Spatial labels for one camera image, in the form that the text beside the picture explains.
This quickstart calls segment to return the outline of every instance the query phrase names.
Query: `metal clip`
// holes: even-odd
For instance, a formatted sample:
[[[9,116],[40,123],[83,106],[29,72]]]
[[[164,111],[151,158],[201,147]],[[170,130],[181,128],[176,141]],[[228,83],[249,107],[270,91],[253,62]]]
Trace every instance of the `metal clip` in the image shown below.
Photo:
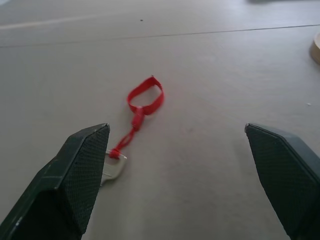
[[[106,163],[106,157],[107,158],[109,157],[110,152],[111,152],[110,150],[107,150],[105,153],[104,166],[103,166],[102,179],[101,179],[100,186],[102,186],[103,183],[105,183],[105,181],[116,179],[120,175],[122,169],[124,168],[127,162],[127,157],[120,154],[119,159],[115,164]]]

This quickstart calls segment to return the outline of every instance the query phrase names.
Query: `red loop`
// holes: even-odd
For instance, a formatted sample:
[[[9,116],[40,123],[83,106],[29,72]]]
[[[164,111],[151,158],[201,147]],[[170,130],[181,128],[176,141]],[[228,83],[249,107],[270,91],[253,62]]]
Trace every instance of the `red loop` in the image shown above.
[[[137,106],[134,106],[131,104],[132,99],[134,99],[136,96],[142,94],[143,92],[147,91],[149,88],[151,88],[153,86],[158,86],[159,89],[161,90],[161,93],[156,98],[156,100],[154,100],[153,103],[142,107],[143,114],[144,115],[153,114],[162,105],[162,103],[165,100],[165,94],[162,89],[161,83],[154,76],[151,76],[129,93],[126,101],[129,104],[129,107],[132,112],[135,113],[138,108]]]
[[[131,101],[133,98],[142,94],[143,92],[147,91],[149,88],[153,86],[158,86],[159,89],[161,90],[160,95],[156,98],[156,100],[154,100],[153,103],[147,106],[134,106],[131,104]],[[158,110],[158,108],[162,105],[162,103],[165,100],[165,94],[160,82],[158,82],[158,80],[154,76],[151,76],[148,79],[146,79],[143,83],[141,83],[139,86],[137,86],[135,89],[133,89],[129,93],[126,100],[127,100],[127,103],[129,104],[131,111],[135,113],[133,120],[131,122],[132,129],[126,136],[124,136],[121,139],[121,141],[117,144],[117,146],[111,150],[109,157],[112,159],[119,158],[119,155],[121,154],[120,153],[121,149],[127,146],[132,141],[132,139],[134,138],[135,132],[137,132],[140,129],[145,119],[145,115],[151,115]]]

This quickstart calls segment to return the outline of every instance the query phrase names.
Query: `concrete floor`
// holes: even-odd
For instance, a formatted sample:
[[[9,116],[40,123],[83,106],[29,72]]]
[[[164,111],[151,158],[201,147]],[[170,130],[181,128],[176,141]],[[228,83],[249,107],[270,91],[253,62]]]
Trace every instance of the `concrete floor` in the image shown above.
[[[114,147],[130,129],[128,92],[153,74],[165,103],[124,150],[83,239],[288,240],[244,127],[290,131],[320,154],[308,53],[319,12],[319,0],[1,5],[0,221],[70,134],[107,122]]]

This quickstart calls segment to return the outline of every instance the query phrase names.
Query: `red lanyard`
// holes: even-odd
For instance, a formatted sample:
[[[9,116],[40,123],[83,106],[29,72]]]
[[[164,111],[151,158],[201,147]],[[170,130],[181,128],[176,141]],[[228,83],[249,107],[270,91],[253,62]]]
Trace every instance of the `red lanyard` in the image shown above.
[[[151,88],[153,86],[158,86],[159,89],[161,90],[160,95],[156,98],[156,100],[154,100],[153,103],[151,103],[150,105],[147,105],[147,106],[134,106],[131,104],[132,99],[134,99],[136,96],[142,94],[143,92],[147,91],[149,88]],[[164,100],[165,100],[165,95],[164,95],[164,91],[162,89],[162,86],[161,86],[160,82],[158,82],[158,80],[154,76],[151,76],[148,79],[146,79],[143,83],[141,83],[139,86],[137,86],[135,89],[133,89],[129,93],[126,101],[129,104],[131,111],[134,113],[134,117],[131,122],[132,129],[127,135],[125,135],[120,140],[120,142],[117,144],[117,146],[111,150],[111,152],[109,153],[110,158],[112,158],[112,159],[119,158],[119,155],[121,154],[121,152],[120,152],[121,149],[126,147],[134,138],[135,133],[137,131],[139,131],[142,123],[144,122],[145,115],[151,115],[155,111],[157,111],[158,108],[160,108],[160,106],[164,102]]]

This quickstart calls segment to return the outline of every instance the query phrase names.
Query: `floor seam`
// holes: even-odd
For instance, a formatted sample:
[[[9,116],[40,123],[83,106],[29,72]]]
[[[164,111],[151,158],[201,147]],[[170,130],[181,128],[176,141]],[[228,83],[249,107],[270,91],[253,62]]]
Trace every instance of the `floor seam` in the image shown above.
[[[24,45],[23,44],[22,45],[7,45],[7,46],[4,45],[4,46],[0,46],[0,49],[55,46],[55,45],[67,45],[67,44],[81,44],[81,43],[98,43],[98,42],[107,42],[107,41],[114,41],[114,40],[147,39],[147,38],[160,38],[160,37],[220,34],[220,33],[236,33],[236,32],[262,31],[262,30],[274,30],[274,29],[292,29],[292,28],[304,28],[304,27],[316,27],[316,26],[320,26],[320,24],[248,28],[248,29],[221,30],[221,31],[187,32],[187,33],[160,34],[160,35],[149,35],[149,36],[128,36],[128,37],[114,37],[114,38],[104,38],[104,39],[95,39],[95,40],[61,41],[61,42],[35,43],[35,44],[24,44]]]

